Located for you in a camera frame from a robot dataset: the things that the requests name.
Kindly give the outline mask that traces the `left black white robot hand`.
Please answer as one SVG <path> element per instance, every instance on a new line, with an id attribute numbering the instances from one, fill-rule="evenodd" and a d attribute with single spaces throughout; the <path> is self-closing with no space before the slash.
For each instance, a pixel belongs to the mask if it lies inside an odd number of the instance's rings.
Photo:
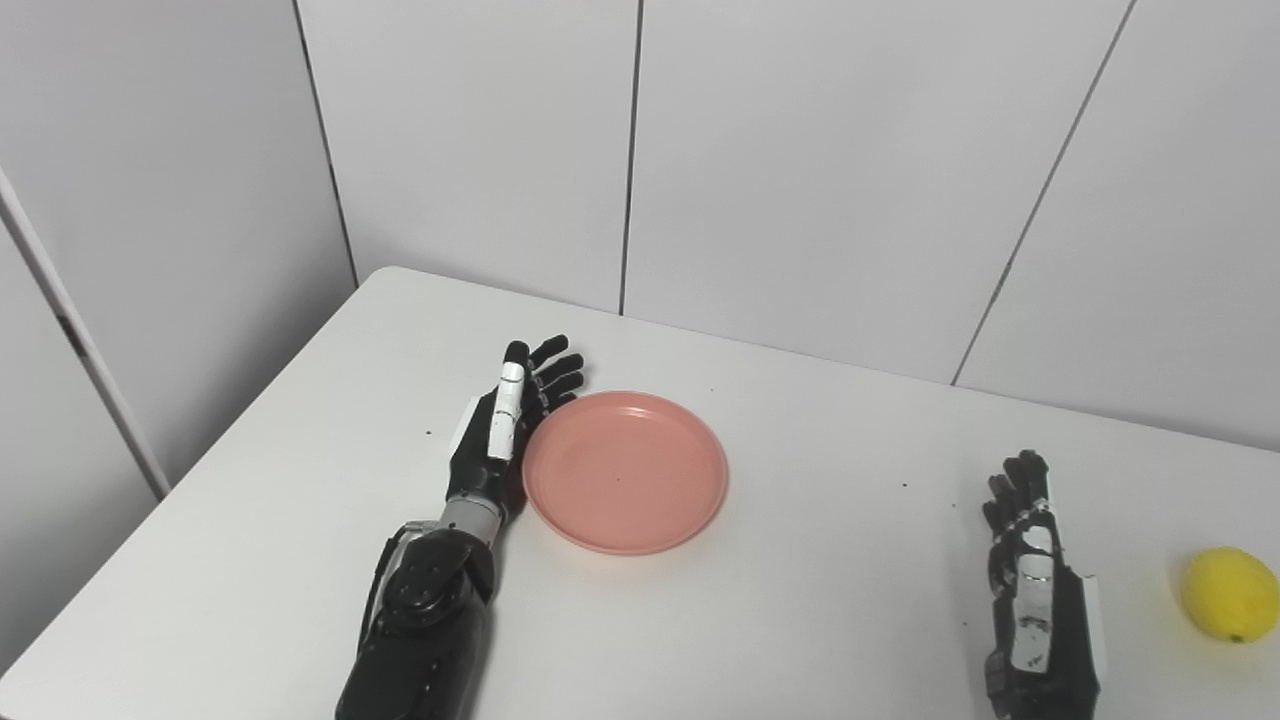
<path id="1" fill-rule="evenodd" d="M 529 441 L 553 413 L 577 398 L 585 360 L 557 334 L 531 348 L 507 346 L 495 387 L 481 396 L 449 460 L 448 500 L 480 498 L 503 523 L 525 502 L 522 461 Z"/>

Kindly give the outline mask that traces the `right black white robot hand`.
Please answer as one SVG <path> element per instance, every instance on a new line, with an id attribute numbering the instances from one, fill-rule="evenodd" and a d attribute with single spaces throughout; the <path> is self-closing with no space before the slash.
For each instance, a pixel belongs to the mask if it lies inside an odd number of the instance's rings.
<path id="1" fill-rule="evenodd" d="M 1050 468 L 1034 450 L 988 479 L 995 647 L 983 673 L 998 719 L 1093 719 L 1105 671 L 1094 577 L 1064 557 Z"/>

